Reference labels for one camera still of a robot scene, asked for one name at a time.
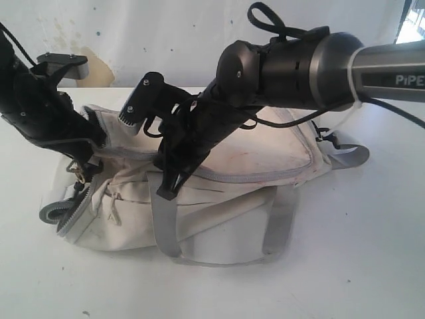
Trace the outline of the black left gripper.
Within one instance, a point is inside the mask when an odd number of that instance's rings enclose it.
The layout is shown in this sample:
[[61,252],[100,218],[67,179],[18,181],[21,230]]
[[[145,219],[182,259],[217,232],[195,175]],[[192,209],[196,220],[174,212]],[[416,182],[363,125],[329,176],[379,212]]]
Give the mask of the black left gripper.
[[42,73],[16,62],[1,69],[1,115],[30,143],[62,153],[74,160],[88,160],[93,147],[102,148],[107,134],[95,114],[77,113],[57,84],[66,70]]

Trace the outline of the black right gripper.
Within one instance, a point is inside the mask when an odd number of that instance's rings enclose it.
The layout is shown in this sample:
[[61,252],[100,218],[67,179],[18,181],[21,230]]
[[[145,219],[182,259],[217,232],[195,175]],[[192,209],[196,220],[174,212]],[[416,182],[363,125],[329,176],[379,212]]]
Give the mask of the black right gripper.
[[159,126],[163,139],[155,166],[163,171],[163,177],[157,194],[166,200],[178,196],[211,149],[259,111],[257,106],[249,106],[246,113],[237,110],[215,84],[198,96],[195,108],[190,105],[182,105],[172,120]]

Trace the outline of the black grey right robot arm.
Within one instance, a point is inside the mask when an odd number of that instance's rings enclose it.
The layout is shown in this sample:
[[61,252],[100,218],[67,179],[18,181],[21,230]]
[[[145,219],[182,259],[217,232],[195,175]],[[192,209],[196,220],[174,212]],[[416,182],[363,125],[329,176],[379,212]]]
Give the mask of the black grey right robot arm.
[[423,41],[365,47],[347,33],[264,46],[236,41],[221,54],[214,80],[180,105],[175,123],[163,125],[157,192],[176,198],[211,150],[264,107],[309,110],[316,118],[369,103],[424,125],[395,100],[424,101]]

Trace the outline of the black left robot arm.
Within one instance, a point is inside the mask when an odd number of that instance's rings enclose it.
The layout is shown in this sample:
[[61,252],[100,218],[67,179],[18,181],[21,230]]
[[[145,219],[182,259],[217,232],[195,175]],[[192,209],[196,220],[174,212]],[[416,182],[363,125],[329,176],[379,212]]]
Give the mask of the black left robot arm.
[[1,36],[1,116],[30,143],[86,163],[106,135],[93,116],[85,118],[74,110],[69,95],[57,85],[63,78],[86,77],[88,59],[47,53],[37,60],[28,68]]

